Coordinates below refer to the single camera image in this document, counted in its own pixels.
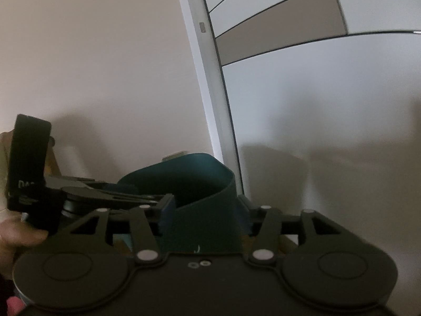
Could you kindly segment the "person left hand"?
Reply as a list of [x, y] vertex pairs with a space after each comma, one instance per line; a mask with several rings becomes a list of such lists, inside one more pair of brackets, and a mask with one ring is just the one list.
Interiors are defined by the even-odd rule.
[[7, 280], [12, 277], [16, 249], [37, 246], [48, 236], [47, 231], [31, 227], [21, 219], [19, 213], [7, 208], [6, 188], [12, 136], [13, 131], [1, 134], [1, 277]]

